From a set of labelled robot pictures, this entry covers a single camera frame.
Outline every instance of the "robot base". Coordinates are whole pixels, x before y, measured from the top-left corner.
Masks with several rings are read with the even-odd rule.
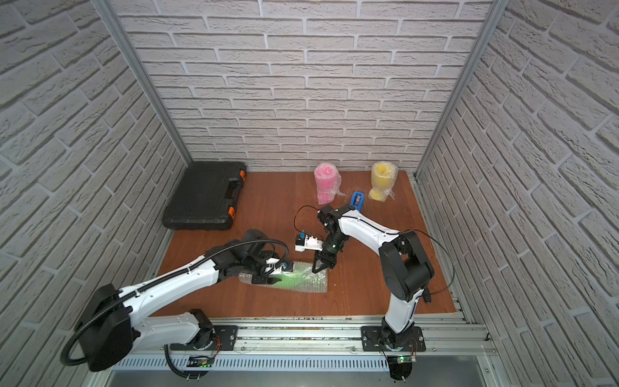
[[[233,350],[236,343],[236,332],[238,327],[236,325],[213,325],[214,336],[219,336],[222,343],[220,350]],[[209,346],[203,348],[204,351],[210,351],[215,349],[216,343],[213,341]],[[196,350],[190,344],[170,344],[170,350]]]
[[[361,338],[365,352],[381,352],[387,358],[389,375],[392,379],[403,380],[409,377],[412,371],[412,362],[415,361],[413,352],[425,352],[425,340],[422,329],[412,326],[408,338],[397,350],[390,348],[381,334],[380,326],[362,326]]]

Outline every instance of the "green object in bubble wrap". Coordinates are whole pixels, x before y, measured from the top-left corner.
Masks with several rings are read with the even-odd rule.
[[[283,272],[271,276],[278,278],[280,281],[272,285],[256,285],[272,287],[273,289],[291,290],[292,292],[301,293],[326,293],[327,292],[327,271],[323,270],[318,273],[311,272],[311,263],[294,262],[293,272]],[[238,279],[244,284],[251,283],[251,274],[241,273]]]

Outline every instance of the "wire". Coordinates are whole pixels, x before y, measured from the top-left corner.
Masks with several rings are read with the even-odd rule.
[[[441,290],[439,290],[437,292],[428,293],[426,295],[435,295],[435,294],[443,293],[445,290],[449,289],[449,287],[454,283],[454,279],[456,279],[456,267],[454,266],[454,261],[451,260],[451,255],[449,255],[449,252],[447,251],[445,246],[443,246],[441,244],[441,242],[439,242],[438,240],[436,240],[433,237],[429,236],[427,233],[425,233],[425,232],[423,232],[421,230],[417,230],[416,228],[414,228],[413,231],[414,232],[420,232],[420,233],[424,234],[426,237],[432,239],[437,245],[439,245],[443,249],[443,251],[447,254],[447,258],[449,258],[449,264],[451,265],[451,280],[449,281],[449,284],[446,287],[442,288]]]
[[[387,364],[387,367],[388,367],[389,366],[389,359],[387,359],[387,355],[385,355],[385,351],[383,350],[383,347],[380,346],[380,344],[384,345],[384,340],[379,340],[378,344],[379,344],[378,345],[378,350],[383,353],[383,356],[385,356],[385,363]]]
[[[297,210],[297,213],[295,214],[295,218],[292,220],[292,224],[295,226],[295,230],[300,232],[300,233],[304,233],[305,231],[301,231],[297,228],[297,215],[299,214],[299,211],[301,211],[302,209],[304,209],[305,207],[312,207],[313,209],[315,209],[316,211],[320,211],[318,208],[314,207],[314,206],[310,206],[309,204],[305,204],[304,206],[299,207],[299,209]],[[318,235],[321,240],[324,240],[324,237],[322,235]]]
[[[208,371],[189,371],[189,372],[184,372],[179,370],[174,363],[172,362],[172,358],[170,357],[170,348],[168,346],[168,344],[165,344],[163,346],[163,354],[165,356],[165,362],[168,364],[168,367],[170,368],[170,370],[177,374],[178,376],[190,380],[190,379],[200,379],[200,377],[206,375],[208,373]]]
[[[239,247],[239,246],[249,245],[250,243],[256,243],[256,242],[275,243],[276,245],[282,246],[284,248],[285,253],[284,253],[283,258],[280,259],[280,262],[287,260],[288,254],[290,252],[288,250],[288,246],[284,242],[282,242],[280,240],[277,240],[277,239],[254,239],[254,240],[241,241],[241,242],[234,243],[234,244],[232,244],[230,246],[226,246],[226,247],[222,248],[221,250],[216,251],[215,253],[212,253],[208,257],[204,257],[204,258],[200,259],[198,262],[190,265],[189,267],[185,267],[183,269],[179,269],[177,271],[173,271],[173,272],[171,272],[169,274],[166,274],[166,275],[164,275],[162,277],[154,279],[151,282],[148,282],[147,284],[143,285],[142,287],[139,287],[138,289],[133,290],[132,292],[127,293],[126,295],[122,296],[121,298],[117,299],[113,303],[111,303],[108,306],[106,306],[103,309],[101,309],[99,312],[97,312],[97,314],[92,316],[90,320],[88,320],[86,323],[82,324],[79,328],[77,328],[75,333],[73,334],[73,336],[71,336],[69,338],[69,340],[67,340],[67,342],[65,343],[62,351],[60,352],[60,362],[62,364],[64,364],[64,365],[80,365],[80,364],[85,363],[87,361],[86,356],[85,357],[81,357],[79,359],[72,359],[71,356],[70,356],[71,350],[73,349],[73,347],[75,346],[75,344],[77,343],[77,341],[79,340],[81,335],[83,335],[84,332],[86,332],[86,330],[88,330],[95,322],[97,322],[97,320],[99,320],[101,317],[105,316],[111,310],[114,310],[114,308],[116,308],[118,305],[121,305],[126,300],[129,300],[130,298],[135,297],[137,294],[141,294],[141,293],[145,292],[146,290],[149,290],[152,287],[155,287],[155,286],[157,286],[159,284],[162,284],[162,283],[164,283],[165,281],[167,281],[169,279],[172,279],[174,277],[178,277],[181,274],[189,274],[193,270],[195,270],[195,268],[200,266],[201,264],[205,263],[206,261],[210,260],[214,256],[217,256],[217,255],[219,255],[219,254],[221,254],[221,253],[223,253],[225,251],[228,251],[230,249],[233,249],[233,248],[236,248],[236,247]]]
[[[410,343],[410,340],[413,340],[413,342],[415,343],[415,349],[413,349],[413,345]],[[409,345],[410,345],[410,355],[415,356],[417,353],[417,340],[413,339],[412,337],[409,337]]]
[[[215,348],[213,348],[213,350],[210,352],[210,357],[212,359],[215,358],[215,356],[217,356],[217,354],[219,353],[219,351],[222,350],[222,341],[219,338],[219,336],[215,336],[215,340],[217,340],[217,345],[215,346]]]
[[[363,220],[363,219],[361,219],[361,218],[358,218],[358,217],[354,217],[354,216],[344,216],[344,215],[343,215],[342,217],[343,217],[343,218],[350,218],[350,219],[357,219],[357,220],[359,220],[359,221],[361,221],[361,222],[363,222],[363,223],[365,223],[365,224],[369,225],[370,227],[373,227],[373,228],[375,228],[376,230],[378,230],[378,231],[380,231],[380,232],[385,233],[386,235],[400,235],[400,234],[401,234],[401,233],[399,233],[399,232],[397,232],[397,233],[385,232],[385,231],[381,230],[380,228],[376,227],[375,225],[373,225],[373,224],[371,224],[371,223],[369,223],[369,222],[367,222],[367,221],[365,221],[365,220]],[[433,241],[434,241],[437,245],[439,245],[439,246],[443,249],[443,251],[447,254],[447,258],[449,258],[449,263],[450,263],[450,265],[451,265],[451,280],[449,281],[449,284],[448,284],[446,287],[444,287],[443,289],[441,289],[441,290],[439,290],[439,291],[437,291],[437,292],[429,293],[429,294],[426,294],[426,295],[435,295],[435,294],[443,293],[445,290],[449,289],[449,287],[450,287],[450,286],[454,283],[454,279],[456,279],[456,267],[454,266],[454,261],[451,259],[451,256],[449,255],[449,252],[447,251],[447,249],[445,248],[445,246],[443,246],[443,245],[441,244],[441,242],[439,242],[438,240],[434,239],[433,237],[431,237],[431,236],[430,236],[429,234],[427,234],[426,232],[421,231],[421,230],[419,230],[419,229],[417,229],[417,228],[413,228],[411,231],[420,232],[420,233],[424,234],[426,237],[428,237],[428,238],[432,239],[432,240],[433,240]]]

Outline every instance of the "wooden tabletop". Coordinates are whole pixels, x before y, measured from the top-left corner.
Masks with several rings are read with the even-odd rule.
[[[354,191],[366,194],[361,212],[370,219],[395,230],[418,228],[427,232],[406,172],[400,171],[393,189],[394,198],[385,202],[370,200],[370,172],[341,172],[341,192],[330,203],[334,208],[350,203]],[[314,252],[294,250],[293,218],[299,207],[316,200],[316,183],[311,172],[250,172],[241,190],[234,224],[227,231],[176,231],[159,274],[182,266],[213,246],[240,239],[249,228],[257,228],[269,238],[284,241],[293,261],[313,262]],[[297,227],[313,235],[325,236],[316,211],[306,207],[299,212]],[[445,287],[443,272],[429,239],[420,235],[434,266],[430,291]],[[189,294],[161,309],[156,315],[177,315],[201,308],[212,318],[356,316],[383,315],[389,306],[389,290],[384,283],[380,259],[368,247],[351,238],[337,256],[337,266],[328,270],[328,289],[323,294],[290,292],[247,285],[237,278]],[[419,301],[416,313],[453,313],[456,309],[448,291],[433,295],[432,302]]]

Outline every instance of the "blue object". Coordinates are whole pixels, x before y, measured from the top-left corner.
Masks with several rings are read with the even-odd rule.
[[[363,207],[363,200],[365,199],[365,195],[362,192],[355,191],[352,194],[352,199],[350,200],[350,205],[357,209],[357,211],[361,212],[361,208]]]

